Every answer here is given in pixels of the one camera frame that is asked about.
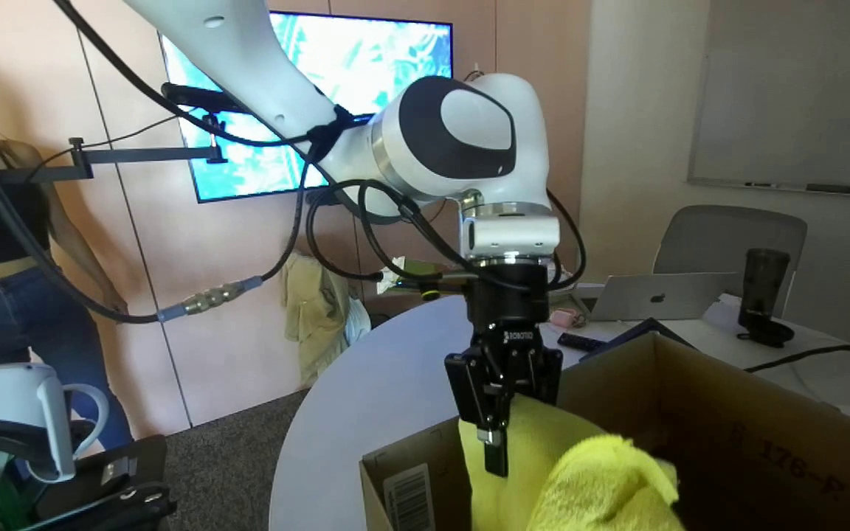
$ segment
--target floor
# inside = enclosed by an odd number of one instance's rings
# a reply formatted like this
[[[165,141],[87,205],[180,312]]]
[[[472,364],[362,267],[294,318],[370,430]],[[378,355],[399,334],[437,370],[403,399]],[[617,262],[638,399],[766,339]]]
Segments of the floor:
[[[173,435],[165,439],[165,483],[177,510],[165,531],[264,531],[283,435],[303,393]]]

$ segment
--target office chair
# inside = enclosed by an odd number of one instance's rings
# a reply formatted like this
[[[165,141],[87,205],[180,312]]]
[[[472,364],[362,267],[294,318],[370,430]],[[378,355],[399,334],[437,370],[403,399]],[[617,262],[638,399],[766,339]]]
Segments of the office chair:
[[[781,315],[798,268],[806,233],[806,222],[784,212],[692,205],[669,219],[654,256],[654,272],[731,272],[728,292],[742,295],[747,250],[781,250],[787,253],[787,268],[776,295],[776,315]]]

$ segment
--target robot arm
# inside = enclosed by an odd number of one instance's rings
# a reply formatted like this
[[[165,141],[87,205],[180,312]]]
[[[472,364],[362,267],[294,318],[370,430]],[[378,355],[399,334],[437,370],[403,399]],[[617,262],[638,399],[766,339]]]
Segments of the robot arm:
[[[279,51],[264,0],[126,4],[279,138],[337,122],[337,103]],[[478,228],[478,249],[465,244],[472,256],[505,253],[502,240],[534,256],[552,256],[556,244],[552,215],[527,228],[514,222],[517,212],[548,212],[545,125],[534,90],[518,76],[419,81],[365,126],[341,129],[314,166],[332,181],[382,181],[415,202],[478,193],[481,206],[494,212],[475,219],[508,222]],[[396,215],[396,205],[379,193],[365,199],[365,209]]]
[[[459,202],[475,336],[446,356],[446,370],[459,420],[483,435],[486,470],[505,474],[509,395],[553,402],[559,376],[559,355],[536,334],[548,315],[556,219],[545,199],[545,125],[534,90],[508,75],[425,76],[356,126],[286,60],[264,0],[126,4],[279,138],[325,129],[328,144],[297,150],[328,178],[379,181],[412,202]],[[382,193],[351,202],[378,219],[399,215]]]

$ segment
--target white table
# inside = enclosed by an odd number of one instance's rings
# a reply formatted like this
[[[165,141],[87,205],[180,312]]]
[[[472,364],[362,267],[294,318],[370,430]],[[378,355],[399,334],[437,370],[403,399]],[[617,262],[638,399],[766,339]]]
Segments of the white table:
[[[664,321],[672,334],[731,367],[757,367],[803,349],[841,339],[795,328],[781,351],[735,339],[735,312],[711,306],[698,321]],[[613,339],[632,321],[587,326],[582,334]],[[359,457],[456,415],[441,356],[468,345],[462,299],[422,305],[373,328],[348,349],[310,389],[283,439],[267,528],[272,531],[362,531]],[[850,414],[850,355],[803,359],[760,377],[838,405]]]

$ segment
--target screen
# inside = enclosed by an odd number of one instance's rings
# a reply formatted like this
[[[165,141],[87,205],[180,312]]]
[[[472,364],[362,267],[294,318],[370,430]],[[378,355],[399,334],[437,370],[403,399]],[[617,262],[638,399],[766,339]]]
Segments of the screen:
[[[354,116],[382,110],[419,76],[455,76],[450,25],[272,11],[272,28],[297,72]],[[171,82],[217,90],[167,38],[162,38],[162,57]],[[232,137],[273,138],[249,116],[221,113],[217,122]],[[211,137],[189,122],[180,126],[189,149],[211,144]],[[300,182],[303,160],[292,149],[221,141],[221,153],[227,160],[221,166],[190,160],[199,205],[294,193]],[[320,171],[306,171],[306,190],[325,182]]]

